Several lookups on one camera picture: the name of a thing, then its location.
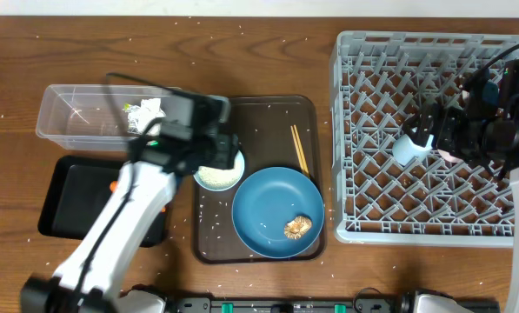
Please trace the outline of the light blue rice bowl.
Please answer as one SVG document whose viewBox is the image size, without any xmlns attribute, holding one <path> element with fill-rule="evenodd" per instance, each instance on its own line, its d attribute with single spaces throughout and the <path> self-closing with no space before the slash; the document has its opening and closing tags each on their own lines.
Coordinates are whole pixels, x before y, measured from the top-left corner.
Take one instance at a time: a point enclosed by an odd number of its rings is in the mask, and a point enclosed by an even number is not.
<svg viewBox="0 0 519 313">
<path fill-rule="evenodd" d="M 206 190 L 225 191 L 235 186 L 243 177 L 245 160 L 243 153 L 238 151 L 234 159 L 234 167 L 230 170 L 219 170 L 200 167 L 194 175 L 195 181 Z"/>
</svg>

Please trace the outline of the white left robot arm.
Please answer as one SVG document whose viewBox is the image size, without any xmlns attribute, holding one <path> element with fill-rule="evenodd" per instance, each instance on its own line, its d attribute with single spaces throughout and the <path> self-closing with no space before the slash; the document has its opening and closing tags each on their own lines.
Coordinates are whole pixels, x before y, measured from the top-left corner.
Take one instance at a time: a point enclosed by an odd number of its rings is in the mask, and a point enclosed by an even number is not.
<svg viewBox="0 0 519 313">
<path fill-rule="evenodd" d="M 75 251 L 48 280 L 31 276 L 22 312 L 165 312 L 168 300 L 146 288 L 121 293 L 147 231 L 170 203 L 182 177 L 205 166 L 233 168 L 237 136 L 226 97 L 169 89 L 174 111 L 155 116 L 127 142 L 116 189 Z"/>
</svg>

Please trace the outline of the orange carrot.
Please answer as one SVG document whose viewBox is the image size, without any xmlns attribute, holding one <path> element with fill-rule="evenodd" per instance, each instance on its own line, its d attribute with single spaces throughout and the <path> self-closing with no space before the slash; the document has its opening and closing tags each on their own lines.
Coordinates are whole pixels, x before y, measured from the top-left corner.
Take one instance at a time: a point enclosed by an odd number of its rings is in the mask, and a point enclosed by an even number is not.
<svg viewBox="0 0 519 313">
<path fill-rule="evenodd" d="M 115 190 L 116 190 L 116 187 L 117 187 L 117 181 L 112 181 L 112 182 L 110 183 L 110 191 L 111 191 L 112 193 L 114 193 Z M 165 213 L 166 210 L 167 210 L 166 207 L 163 206 L 161 212 L 162 212 L 162 213 Z"/>
</svg>

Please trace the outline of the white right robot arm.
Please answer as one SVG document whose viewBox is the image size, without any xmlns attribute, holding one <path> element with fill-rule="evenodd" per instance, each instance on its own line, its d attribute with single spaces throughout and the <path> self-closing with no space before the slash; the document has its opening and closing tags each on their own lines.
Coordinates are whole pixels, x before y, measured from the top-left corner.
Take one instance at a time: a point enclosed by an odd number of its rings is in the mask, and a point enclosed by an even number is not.
<svg viewBox="0 0 519 313">
<path fill-rule="evenodd" d="M 403 136 L 393 146 L 399 161 L 409 161 L 416 148 L 429 146 L 484 169 L 492 162 L 501 163 L 496 179 L 509 179 L 516 218 L 508 312 L 519 312 L 519 58 L 505 63 L 500 83 L 491 81 L 489 69 L 517 50 L 519 43 L 463 82 L 461 90 L 467 95 L 463 108 L 424 104 L 404 121 Z"/>
</svg>

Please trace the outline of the yellow snack wrapper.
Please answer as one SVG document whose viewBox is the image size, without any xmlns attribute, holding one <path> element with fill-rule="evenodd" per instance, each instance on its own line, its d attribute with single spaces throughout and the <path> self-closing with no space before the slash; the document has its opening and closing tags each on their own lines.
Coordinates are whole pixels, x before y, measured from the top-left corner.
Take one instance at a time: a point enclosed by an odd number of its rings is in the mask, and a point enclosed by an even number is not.
<svg viewBox="0 0 519 313">
<path fill-rule="evenodd" d="M 139 110 L 140 109 L 141 109 L 141 107 L 139 105 L 134 105 L 134 104 L 126 103 L 123 106 L 123 112 L 126 115 L 127 124 L 128 124 L 127 131 L 129 133 L 132 133 L 132 134 L 139 133 L 138 123 L 139 123 L 139 116 L 140 116 Z"/>
</svg>

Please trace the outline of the pink cup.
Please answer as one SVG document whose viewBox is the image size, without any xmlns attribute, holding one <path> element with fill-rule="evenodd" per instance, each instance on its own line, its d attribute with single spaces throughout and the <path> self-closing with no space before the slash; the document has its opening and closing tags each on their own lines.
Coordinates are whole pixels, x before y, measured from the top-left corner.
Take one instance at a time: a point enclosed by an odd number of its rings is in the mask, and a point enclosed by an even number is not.
<svg viewBox="0 0 519 313">
<path fill-rule="evenodd" d="M 458 158 L 456 156 L 452 156 L 450 153 L 448 153 L 445 150 L 438 150 L 437 151 L 439 155 L 446 161 L 450 163 L 460 163 L 462 161 L 461 158 Z"/>
</svg>

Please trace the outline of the white tissue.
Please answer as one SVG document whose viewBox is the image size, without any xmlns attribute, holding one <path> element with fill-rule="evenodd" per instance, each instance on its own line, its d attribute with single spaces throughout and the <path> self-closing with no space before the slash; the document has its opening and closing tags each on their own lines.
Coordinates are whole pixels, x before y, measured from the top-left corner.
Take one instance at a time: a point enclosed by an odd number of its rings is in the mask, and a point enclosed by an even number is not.
<svg viewBox="0 0 519 313">
<path fill-rule="evenodd" d="M 143 99 L 138 105 L 141 107 L 139 110 L 138 134 L 143 134 L 155 118 L 165 117 L 165 113 L 161 109 L 160 98 Z"/>
</svg>

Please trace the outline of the light blue cup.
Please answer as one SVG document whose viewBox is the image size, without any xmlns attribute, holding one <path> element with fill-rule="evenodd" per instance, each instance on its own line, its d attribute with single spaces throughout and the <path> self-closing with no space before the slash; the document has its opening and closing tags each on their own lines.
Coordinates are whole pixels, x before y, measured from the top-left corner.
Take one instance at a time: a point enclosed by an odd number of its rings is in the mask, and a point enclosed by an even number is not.
<svg viewBox="0 0 519 313">
<path fill-rule="evenodd" d="M 434 136 L 430 134 L 428 142 L 424 146 L 419 146 L 404 133 L 394 142 L 392 155 L 401 165 L 407 165 L 412 159 L 422 161 L 433 150 L 433 139 Z"/>
</svg>

